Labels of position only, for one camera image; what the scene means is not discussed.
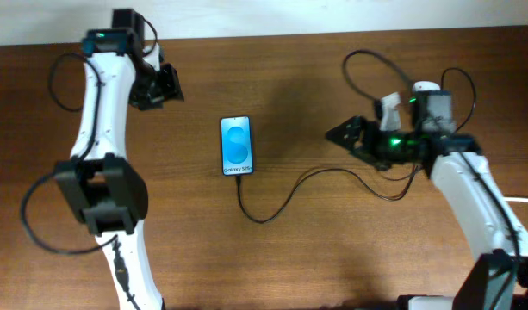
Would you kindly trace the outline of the blue Galaxy smartphone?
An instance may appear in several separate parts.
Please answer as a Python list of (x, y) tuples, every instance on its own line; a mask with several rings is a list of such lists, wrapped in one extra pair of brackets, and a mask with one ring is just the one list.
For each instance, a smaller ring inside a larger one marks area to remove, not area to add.
[(222, 172), (225, 176), (252, 174), (252, 131), (248, 116), (221, 119)]

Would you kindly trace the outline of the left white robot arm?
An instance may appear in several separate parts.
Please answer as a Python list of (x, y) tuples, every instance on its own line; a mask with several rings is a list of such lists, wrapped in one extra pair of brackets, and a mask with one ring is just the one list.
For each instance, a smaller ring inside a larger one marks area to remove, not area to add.
[(53, 173), (74, 218), (107, 259), (121, 309), (165, 308), (146, 252), (148, 190), (127, 160), (127, 109), (160, 109), (184, 95), (159, 45), (145, 45), (149, 24), (134, 9), (114, 9), (109, 28), (86, 33), (80, 128), (69, 159)]

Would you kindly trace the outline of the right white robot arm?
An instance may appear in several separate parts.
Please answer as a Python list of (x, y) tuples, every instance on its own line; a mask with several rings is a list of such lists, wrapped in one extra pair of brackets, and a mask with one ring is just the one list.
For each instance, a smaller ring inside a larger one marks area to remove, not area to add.
[(413, 94), (413, 131), (385, 131), (354, 116), (326, 133), (379, 171), (421, 165), (444, 195), (475, 265), (453, 297), (402, 295), (400, 309), (528, 309), (528, 232), (497, 187), (475, 138), (457, 133), (450, 93)]

